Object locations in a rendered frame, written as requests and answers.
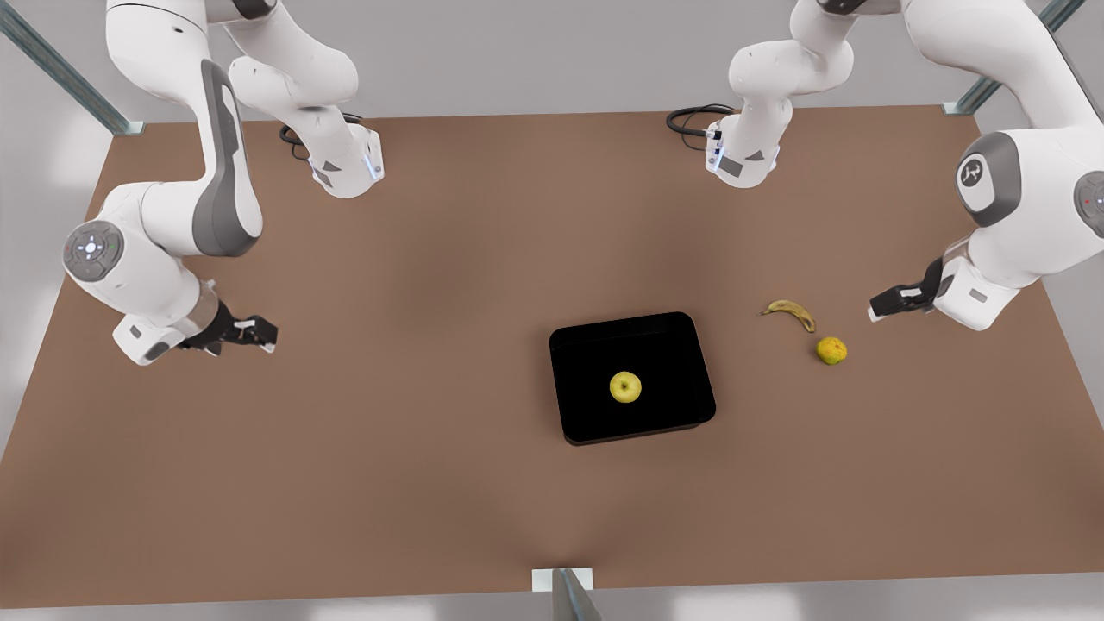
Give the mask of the spotted yellow banana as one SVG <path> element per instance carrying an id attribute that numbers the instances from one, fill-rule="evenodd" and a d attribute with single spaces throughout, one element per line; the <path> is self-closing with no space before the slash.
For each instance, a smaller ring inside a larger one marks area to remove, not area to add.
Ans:
<path id="1" fill-rule="evenodd" d="M 785 313 L 797 318 L 802 323 L 802 326 L 808 333 L 816 333 L 817 326 L 815 318 L 810 310 L 805 308 L 800 303 L 794 302 L 793 299 L 773 299 L 765 310 L 760 310 L 758 316 L 765 316 L 772 313 Z"/>

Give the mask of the black rectangular tray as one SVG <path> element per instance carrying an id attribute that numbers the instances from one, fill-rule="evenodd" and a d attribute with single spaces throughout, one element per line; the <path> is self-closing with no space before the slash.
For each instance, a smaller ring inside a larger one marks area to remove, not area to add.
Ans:
<path id="1" fill-rule="evenodd" d="M 715 398 L 693 319 L 662 313 L 549 336 L 562 433 L 587 445 L 698 427 Z"/>

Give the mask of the silver frame post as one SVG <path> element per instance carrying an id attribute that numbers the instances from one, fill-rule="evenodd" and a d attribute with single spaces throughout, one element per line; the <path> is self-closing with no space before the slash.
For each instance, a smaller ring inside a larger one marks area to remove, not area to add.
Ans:
<path id="1" fill-rule="evenodd" d="M 926 53 L 941 66 L 979 75 L 944 114 L 972 116 L 999 88 L 1016 96 L 1034 129 L 1089 123 L 1098 118 L 1095 99 L 1057 39 L 1087 0 L 1050 0 L 1040 13 L 1025 0 L 951 0 L 949 17 L 936 27 L 936 48 Z"/>
<path id="2" fill-rule="evenodd" d="M 0 33 L 23 51 L 49 78 L 74 99 L 91 117 L 115 136 L 139 136 L 145 129 L 144 122 L 130 122 L 121 110 L 105 98 L 87 78 L 71 66 L 33 28 L 23 15 L 15 11 L 8 0 L 0 0 Z"/>
<path id="3" fill-rule="evenodd" d="M 551 593 L 552 621 L 604 621 L 591 599 L 591 568 L 538 568 L 531 571 L 533 593 Z"/>

